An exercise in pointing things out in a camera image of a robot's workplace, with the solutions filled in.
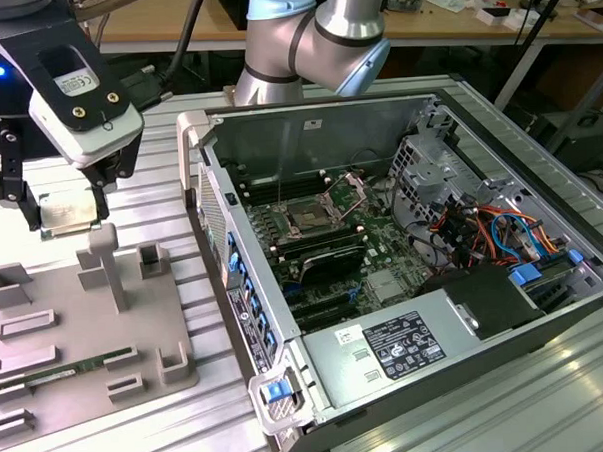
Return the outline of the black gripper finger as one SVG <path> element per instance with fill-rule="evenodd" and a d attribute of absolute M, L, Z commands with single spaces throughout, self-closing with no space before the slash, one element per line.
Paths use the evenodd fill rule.
<path fill-rule="evenodd" d="M 14 122 L 0 123 L 0 200 L 17 206 L 29 230 L 41 227 L 41 214 L 37 201 L 23 179 L 24 141 Z"/>
<path fill-rule="evenodd" d="M 82 174 L 92 187 L 99 221 L 107 220 L 110 215 L 105 189 L 117 186 L 115 184 L 116 164 L 116 157 L 110 156 L 82 169 Z"/>

